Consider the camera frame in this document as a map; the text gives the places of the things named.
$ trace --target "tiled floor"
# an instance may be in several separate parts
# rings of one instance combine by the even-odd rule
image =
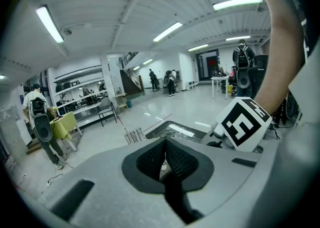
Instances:
[[[171,120],[208,132],[212,124],[216,122],[218,113],[231,100],[231,98],[226,100],[225,95],[221,92],[217,93],[213,99],[212,88],[206,85],[198,86],[192,91],[177,93],[172,97],[160,95],[119,113],[118,123],[111,117],[104,127],[100,122],[96,122],[81,128],[82,137],[79,133],[72,135],[77,152],[62,143],[61,147],[68,154],[67,162],[72,167],[76,167],[97,153],[126,146],[127,141],[124,137],[126,131],[129,132],[139,127],[147,134],[164,121]],[[68,165],[65,165],[62,170],[55,170],[55,166],[49,161],[46,153],[39,150],[28,155],[23,165],[16,167],[13,179],[16,184],[23,180],[19,187],[38,198],[46,189],[47,181],[51,177],[70,170]]]

